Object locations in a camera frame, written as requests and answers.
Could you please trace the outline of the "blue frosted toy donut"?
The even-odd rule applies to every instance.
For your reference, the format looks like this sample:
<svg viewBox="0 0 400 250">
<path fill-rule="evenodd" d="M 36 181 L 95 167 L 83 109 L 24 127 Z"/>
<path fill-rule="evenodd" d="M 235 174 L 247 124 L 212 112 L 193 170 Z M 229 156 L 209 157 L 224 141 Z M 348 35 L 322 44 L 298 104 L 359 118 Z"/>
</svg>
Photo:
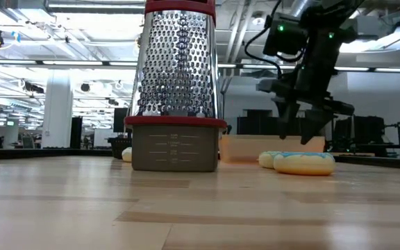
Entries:
<svg viewBox="0 0 400 250">
<path fill-rule="evenodd" d="M 335 170 L 329 153 L 281 152 L 274 156 L 274 169 L 283 174 L 328 176 Z"/>
</svg>

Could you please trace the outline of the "black background screens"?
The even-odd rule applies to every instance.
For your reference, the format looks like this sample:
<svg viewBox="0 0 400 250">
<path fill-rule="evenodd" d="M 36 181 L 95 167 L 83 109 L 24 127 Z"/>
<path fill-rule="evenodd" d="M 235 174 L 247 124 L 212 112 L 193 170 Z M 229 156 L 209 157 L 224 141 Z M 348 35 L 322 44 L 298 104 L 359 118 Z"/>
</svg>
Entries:
<svg viewBox="0 0 400 250">
<path fill-rule="evenodd" d="M 238 135 L 278 135 L 277 117 L 271 110 L 245 110 L 243 117 L 237 118 Z"/>
</svg>

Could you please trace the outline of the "green frosted toy donut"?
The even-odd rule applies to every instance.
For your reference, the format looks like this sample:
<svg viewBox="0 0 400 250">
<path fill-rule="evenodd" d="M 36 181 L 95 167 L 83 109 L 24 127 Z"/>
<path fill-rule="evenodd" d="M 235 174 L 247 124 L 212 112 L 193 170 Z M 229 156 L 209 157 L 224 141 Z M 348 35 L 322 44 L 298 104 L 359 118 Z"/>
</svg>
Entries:
<svg viewBox="0 0 400 250">
<path fill-rule="evenodd" d="M 276 169 L 276 161 L 282 157 L 279 151 L 265 151 L 258 156 L 258 164 L 266 169 Z"/>
</svg>

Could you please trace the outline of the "black background monitor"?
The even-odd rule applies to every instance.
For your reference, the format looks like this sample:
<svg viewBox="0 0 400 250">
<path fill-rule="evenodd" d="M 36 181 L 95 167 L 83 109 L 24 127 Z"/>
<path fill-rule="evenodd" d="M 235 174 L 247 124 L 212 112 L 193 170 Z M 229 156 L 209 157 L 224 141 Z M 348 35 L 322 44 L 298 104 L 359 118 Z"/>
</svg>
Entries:
<svg viewBox="0 0 400 250">
<path fill-rule="evenodd" d="M 115 133 L 125 133 L 127 128 L 124 125 L 124 118 L 128 116 L 128 108 L 115 108 L 113 119 L 113 131 Z"/>
</svg>

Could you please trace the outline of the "black background robot rig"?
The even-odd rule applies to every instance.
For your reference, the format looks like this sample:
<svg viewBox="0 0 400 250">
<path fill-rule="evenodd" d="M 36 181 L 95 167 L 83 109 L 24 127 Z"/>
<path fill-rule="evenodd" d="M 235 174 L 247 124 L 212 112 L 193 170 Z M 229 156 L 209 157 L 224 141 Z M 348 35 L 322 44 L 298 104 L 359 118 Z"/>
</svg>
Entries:
<svg viewBox="0 0 400 250">
<path fill-rule="evenodd" d="M 398 142 L 393 143 L 385 136 L 386 128 L 395 128 Z M 388 149 L 400 150 L 400 122 L 386 125 L 382 117 L 350 116 L 336 120 L 331 132 L 329 149 L 339 153 L 366 154 L 388 157 Z"/>
</svg>

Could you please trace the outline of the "tall black panel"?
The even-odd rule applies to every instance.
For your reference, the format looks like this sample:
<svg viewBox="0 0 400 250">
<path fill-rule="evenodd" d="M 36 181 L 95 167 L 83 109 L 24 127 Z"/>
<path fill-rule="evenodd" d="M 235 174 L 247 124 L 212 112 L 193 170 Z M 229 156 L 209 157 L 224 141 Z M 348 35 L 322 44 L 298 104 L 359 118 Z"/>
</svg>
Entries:
<svg viewBox="0 0 400 250">
<path fill-rule="evenodd" d="M 81 134 L 82 134 L 83 118 L 73 117 L 70 135 L 70 148 L 80 149 L 81 148 Z"/>
</svg>

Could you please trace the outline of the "red steel box grater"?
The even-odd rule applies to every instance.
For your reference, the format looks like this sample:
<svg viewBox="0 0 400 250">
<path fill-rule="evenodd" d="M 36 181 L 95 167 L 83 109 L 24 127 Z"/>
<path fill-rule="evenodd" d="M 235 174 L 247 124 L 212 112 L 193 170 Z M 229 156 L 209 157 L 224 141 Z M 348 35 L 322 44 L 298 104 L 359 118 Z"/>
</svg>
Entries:
<svg viewBox="0 0 400 250">
<path fill-rule="evenodd" d="M 124 118 L 135 171 L 214 172 L 219 134 L 215 0 L 146 0 Z"/>
</svg>

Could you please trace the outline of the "orange translucent bin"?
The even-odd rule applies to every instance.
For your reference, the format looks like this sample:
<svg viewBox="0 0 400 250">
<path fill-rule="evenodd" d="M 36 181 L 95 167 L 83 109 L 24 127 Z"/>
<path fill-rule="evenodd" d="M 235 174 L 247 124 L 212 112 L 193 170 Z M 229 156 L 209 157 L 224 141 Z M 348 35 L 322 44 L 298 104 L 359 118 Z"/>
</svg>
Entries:
<svg viewBox="0 0 400 250">
<path fill-rule="evenodd" d="M 317 136 L 307 144 L 301 144 L 300 136 L 278 135 L 223 135 L 219 140 L 221 161 L 225 163 L 255 163 L 266 151 L 323 152 L 325 137 Z"/>
</svg>

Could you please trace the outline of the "white building column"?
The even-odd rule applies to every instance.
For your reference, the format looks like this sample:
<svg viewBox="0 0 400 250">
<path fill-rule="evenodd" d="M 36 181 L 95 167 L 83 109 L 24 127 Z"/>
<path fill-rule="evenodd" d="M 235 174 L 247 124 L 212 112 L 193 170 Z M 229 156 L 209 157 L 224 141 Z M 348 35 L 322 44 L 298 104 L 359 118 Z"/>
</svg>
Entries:
<svg viewBox="0 0 400 250">
<path fill-rule="evenodd" d="M 45 94 L 41 146 L 69 147 L 73 106 L 73 87 L 69 71 L 50 69 Z"/>
</svg>

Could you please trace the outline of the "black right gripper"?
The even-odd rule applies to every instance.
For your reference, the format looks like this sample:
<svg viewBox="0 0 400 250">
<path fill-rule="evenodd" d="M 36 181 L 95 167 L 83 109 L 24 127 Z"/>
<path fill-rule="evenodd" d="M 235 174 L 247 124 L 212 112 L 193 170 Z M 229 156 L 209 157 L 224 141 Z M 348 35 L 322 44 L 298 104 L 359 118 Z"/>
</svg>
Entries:
<svg viewBox="0 0 400 250">
<path fill-rule="evenodd" d="M 307 144 L 315 137 L 334 115 L 351 116 L 354 113 L 351 104 L 334 100 L 329 92 L 316 86 L 300 90 L 287 80 L 264 79 L 257 84 L 257 91 L 275 94 L 272 101 L 278 110 L 278 131 L 282 140 L 287 137 L 289 123 L 299 111 L 299 102 L 311 105 L 311 109 L 305 111 L 301 126 L 301 144 Z"/>
</svg>

